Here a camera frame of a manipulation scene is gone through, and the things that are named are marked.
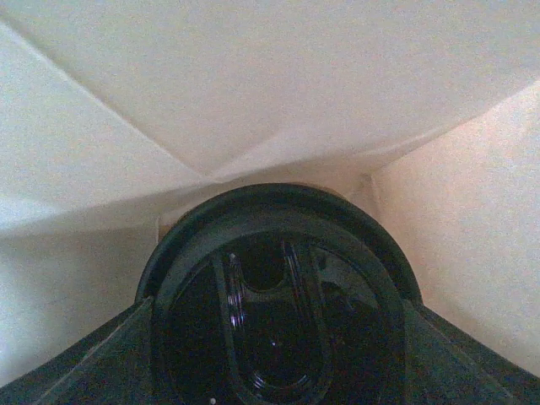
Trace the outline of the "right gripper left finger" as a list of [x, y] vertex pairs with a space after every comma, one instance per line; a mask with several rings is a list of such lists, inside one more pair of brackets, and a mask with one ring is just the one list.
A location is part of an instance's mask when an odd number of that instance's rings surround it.
[[2, 404], [151, 404], [153, 299], [1, 388]]

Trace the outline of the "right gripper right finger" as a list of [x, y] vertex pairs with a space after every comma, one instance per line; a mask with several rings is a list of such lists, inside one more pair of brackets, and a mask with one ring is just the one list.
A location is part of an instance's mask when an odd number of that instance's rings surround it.
[[539, 378], [405, 301], [406, 404], [538, 404]]

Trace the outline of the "orange paper bag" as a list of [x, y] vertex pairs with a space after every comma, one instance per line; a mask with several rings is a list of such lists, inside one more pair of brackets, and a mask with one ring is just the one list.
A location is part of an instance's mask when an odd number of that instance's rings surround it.
[[159, 227], [334, 191], [539, 370], [536, 1], [4, 1], [1, 382], [131, 306]]

